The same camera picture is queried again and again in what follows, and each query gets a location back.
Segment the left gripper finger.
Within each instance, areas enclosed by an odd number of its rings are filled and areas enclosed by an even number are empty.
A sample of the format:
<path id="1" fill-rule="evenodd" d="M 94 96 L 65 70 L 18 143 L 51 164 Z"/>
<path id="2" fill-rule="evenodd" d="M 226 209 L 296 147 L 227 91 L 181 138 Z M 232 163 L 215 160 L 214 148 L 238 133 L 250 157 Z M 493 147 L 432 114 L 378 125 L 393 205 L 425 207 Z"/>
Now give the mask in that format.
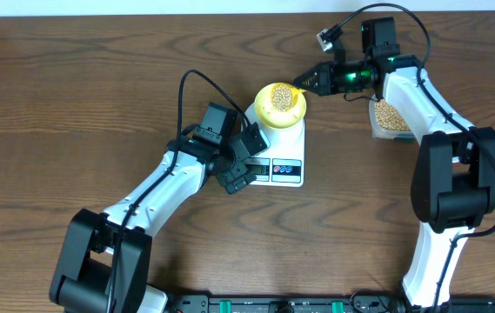
<path id="1" fill-rule="evenodd" d="M 233 195 L 254 182 L 256 175 L 244 163 L 235 163 L 218 173 L 217 180 L 229 195 Z"/>
<path id="2" fill-rule="evenodd" d="M 254 157 L 270 148 L 270 141 L 258 123 L 248 125 L 231 139 L 231 148 L 236 159 Z"/>

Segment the pale yellow bowl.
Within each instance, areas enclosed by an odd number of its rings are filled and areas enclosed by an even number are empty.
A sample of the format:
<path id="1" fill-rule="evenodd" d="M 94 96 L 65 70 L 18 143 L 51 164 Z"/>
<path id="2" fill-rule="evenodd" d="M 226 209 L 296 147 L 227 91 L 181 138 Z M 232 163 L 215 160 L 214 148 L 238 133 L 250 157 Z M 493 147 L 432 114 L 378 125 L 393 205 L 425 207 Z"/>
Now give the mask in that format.
<path id="1" fill-rule="evenodd" d="M 286 129 L 300 122 L 306 112 L 304 93 L 297 97 L 294 107 L 286 112 L 274 110 L 271 105 L 271 89 L 276 83 L 262 88 L 255 98 L 255 113 L 266 126 L 274 129 Z"/>

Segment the yellow measuring scoop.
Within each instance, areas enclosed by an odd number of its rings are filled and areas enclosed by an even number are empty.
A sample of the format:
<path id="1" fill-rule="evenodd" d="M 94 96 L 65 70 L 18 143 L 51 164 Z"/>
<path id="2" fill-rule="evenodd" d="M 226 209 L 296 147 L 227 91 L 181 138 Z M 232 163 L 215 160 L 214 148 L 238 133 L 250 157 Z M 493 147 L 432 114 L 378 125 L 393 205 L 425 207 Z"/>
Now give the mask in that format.
<path id="1" fill-rule="evenodd" d="M 304 90 L 288 83 L 276 83 L 271 89 L 272 108 L 279 112 L 286 112 L 294 107 L 297 97 L 303 93 Z"/>

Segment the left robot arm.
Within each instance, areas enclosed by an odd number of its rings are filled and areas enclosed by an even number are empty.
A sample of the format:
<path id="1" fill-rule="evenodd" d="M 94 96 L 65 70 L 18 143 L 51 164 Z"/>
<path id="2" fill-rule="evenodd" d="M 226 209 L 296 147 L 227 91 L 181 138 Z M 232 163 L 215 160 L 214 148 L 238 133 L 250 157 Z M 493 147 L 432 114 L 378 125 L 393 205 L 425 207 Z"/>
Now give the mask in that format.
<path id="1" fill-rule="evenodd" d="M 244 162 L 270 146 L 257 123 L 236 136 L 191 125 L 170 141 L 158 167 L 101 213 L 71 219 L 49 299 L 66 312 L 161 312 L 165 292 L 149 286 L 152 240 L 177 208 L 214 176 L 229 194 L 254 181 Z"/>

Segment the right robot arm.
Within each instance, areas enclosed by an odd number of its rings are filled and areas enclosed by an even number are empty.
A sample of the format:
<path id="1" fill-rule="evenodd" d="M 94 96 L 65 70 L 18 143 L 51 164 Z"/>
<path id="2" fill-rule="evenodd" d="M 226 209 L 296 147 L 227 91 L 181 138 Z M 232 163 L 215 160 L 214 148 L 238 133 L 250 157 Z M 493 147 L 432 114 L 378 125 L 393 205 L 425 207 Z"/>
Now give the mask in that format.
<path id="1" fill-rule="evenodd" d="M 477 128 L 459 115 L 432 85 L 425 61 L 404 55 L 393 18 L 362 22 L 360 61 L 349 62 L 336 24 L 317 35 L 333 60 L 296 77 L 296 87 L 319 96 L 372 89 L 404 119 L 419 151 L 411 181 L 411 206 L 420 221 L 411 266 L 393 312 L 447 312 L 450 281 L 465 242 L 495 209 L 495 130 Z"/>

